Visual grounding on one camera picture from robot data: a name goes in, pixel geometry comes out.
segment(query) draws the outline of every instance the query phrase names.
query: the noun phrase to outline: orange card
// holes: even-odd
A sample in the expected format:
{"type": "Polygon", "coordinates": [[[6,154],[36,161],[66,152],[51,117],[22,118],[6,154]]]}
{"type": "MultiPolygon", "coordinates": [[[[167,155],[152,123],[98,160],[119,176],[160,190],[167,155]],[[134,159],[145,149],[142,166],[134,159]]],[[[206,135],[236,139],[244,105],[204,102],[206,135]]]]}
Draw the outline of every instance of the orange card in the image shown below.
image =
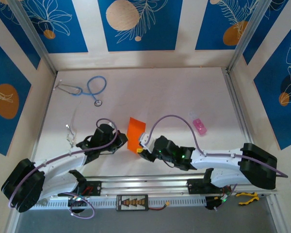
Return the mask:
{"type": "Polygon", "coordinates": [[[141,146],[139,146],[139,138],[145,131],[146,124],[144,122],[130,118],[127,129],[127,149],[137,154],[137,149],[141,148],[141,146]]]}

